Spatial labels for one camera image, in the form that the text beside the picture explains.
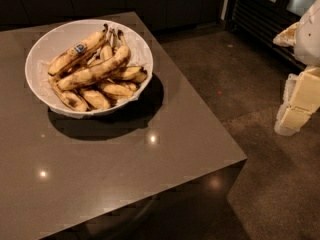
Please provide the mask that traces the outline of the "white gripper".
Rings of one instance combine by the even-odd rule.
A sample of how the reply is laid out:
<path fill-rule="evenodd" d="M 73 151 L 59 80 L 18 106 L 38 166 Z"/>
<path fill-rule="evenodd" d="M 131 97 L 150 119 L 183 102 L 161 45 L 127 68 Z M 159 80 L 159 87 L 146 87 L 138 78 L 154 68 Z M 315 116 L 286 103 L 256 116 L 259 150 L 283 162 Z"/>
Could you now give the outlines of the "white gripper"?
<path fill-rule="evenodd" d="M 286 80 L 283 103 L 274 130 L 282 136 L 298 133 L 320 108 L 320 0 L 316 0 L 301 17 L 273 39 L 275 45 L 294 47 L 296 59 L 306 67 L 299 75 Z"/>

